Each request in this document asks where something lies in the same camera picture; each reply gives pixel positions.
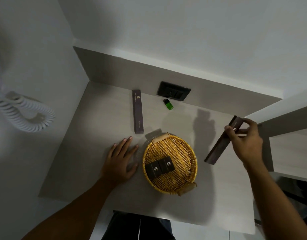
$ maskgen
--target finger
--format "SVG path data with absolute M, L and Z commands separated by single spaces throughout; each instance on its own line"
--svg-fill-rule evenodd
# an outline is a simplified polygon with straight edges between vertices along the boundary
M 122 156 L 125 155 L 125 153 L 127 152 L 131 142 L 132 142 L 132 136 L 130 136 L 128 138 L 128 140 L 126 141 L 126 143 L 123 145 L 121 152 L 119 153 L 120 155 L 122 155 Z
M 113 144 L 112 147 L 110 148 L 109 152 L 108 152 L 108 156 L 107 156 L 107 159 L 110 159 L 112 157 L 112 153 L 113 153 L 113 150 L 116 148 L 117 144 Z
M 114 156 L 118 156 L 118 155 L 119 155 L 119 153 L 120 153 L 120 151 L 121 151 L 123 145 L 126 143 L 126 141 L 127 141 L 127 139 L 124 138 L 124 139 L 117 145 L 117 147 L 116 147 L 116 149 L 115 149 L 115 151 L 114 151 L 114 153 L 113 153 Z
M 129 158 L 135 153 L 136 150 L 138 150 L 139 145 L 135 145 L 129 152 L 127 152 L 125 159 L 129 160 Z
M 236 133 L 236 135 L 241 135 L 241 134 L 247 134 L 249 131 L 249 128 L 247 129 L 239 129 Z
M 127 178 L 130 179 L 134 174 L 135 172 L 137 171 L 137 168 L 138 168 L 138 163 L 136 163 L 135 165 L 132 166 L 132 168 L 130 169 L 129 172 L 127 172 Z
M 230 140 L 232 141 L 232 143 L 240 143 L 240 138 L 236 135 L 235 131 L 232 129 L 231 126 L 226 125 L 224 127 L 224 130 L 227 133 Z
M 258 124 L 256 122 L 247 118 L 244 118 L 243 121 L 249 125 L 248 135 L 259 135 Z

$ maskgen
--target green lighter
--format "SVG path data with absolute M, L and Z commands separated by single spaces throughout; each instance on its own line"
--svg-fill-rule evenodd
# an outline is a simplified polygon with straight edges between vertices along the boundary
M 173 106 L 168 99 L 164 99 L 163 102 L 165 103 L 165 105 L 169 110 L 173 109 Z

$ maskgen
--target small black box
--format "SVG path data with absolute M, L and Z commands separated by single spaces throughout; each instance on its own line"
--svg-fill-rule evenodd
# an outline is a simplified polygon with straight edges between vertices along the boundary
M 135 133 L 143 134 L 142 103 L 140 90 L 132 90 L 132 104 L 134 112 Z
M 171 157 L 169 157 L 169 156 L 160 159 L 158 162 L 159 162 L 162 174 L 171 172 L 175 169 L 175 167 L 172 163 Z
M 151 181 L 162 174 L 158 161 L 145 165 L 145 168 L 148 178 Z

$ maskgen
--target hand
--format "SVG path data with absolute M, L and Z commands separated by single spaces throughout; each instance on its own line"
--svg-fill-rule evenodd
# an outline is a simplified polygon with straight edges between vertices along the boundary
M 136 145 L 127 152 L 131 142 L 132 137 L 130 136 L 128 139 L 124 138 L 118 145 L 115 143 L 111 147 L 107 159 L 101 169 L 100 178 L 106 180 L 113 187 L 126 182 L 137 170 L 138 163 L 133 165 L 131 170 L 127 172 L 128 161 L 139 147 Z
M 237 134 L 229 126 L 225 126 L 224 129 L 229 136 L 233 149 L 236 155 L 243 162 L 244 166 L 251 164 L 263 163 L 262 161 L 262 144 L 263 140 L 259 136 L 258 125 L 256 122 L 250 119 L 244 119 L 249 125 L 248 129 L 240 129 Z M 239 134 L 247 134 L 245 137 L 241 138 Z

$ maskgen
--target gray countertop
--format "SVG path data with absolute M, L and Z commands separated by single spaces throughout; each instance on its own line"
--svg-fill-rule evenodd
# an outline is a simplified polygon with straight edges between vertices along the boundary
M 90 82 L 40 191 L 40 197 L 71 201 L 97 178 L 108 149 L 133 136 L 140 148 L 133 161 L 141 162 L 145 144 L 155 134 L 175 134 L 194 149 L 198 159 L 198 187 L 179 197 L 156 191 L 145 179 L 142 167 L 116 188 L 104 208 L 132 212 L 226 230 L 255 232 L 253 196 L 247 172 L 230 144 L 218 162 L 203 160 L 232 115 L 142 94 L 144 134 L 133 128 L 131 91 Z

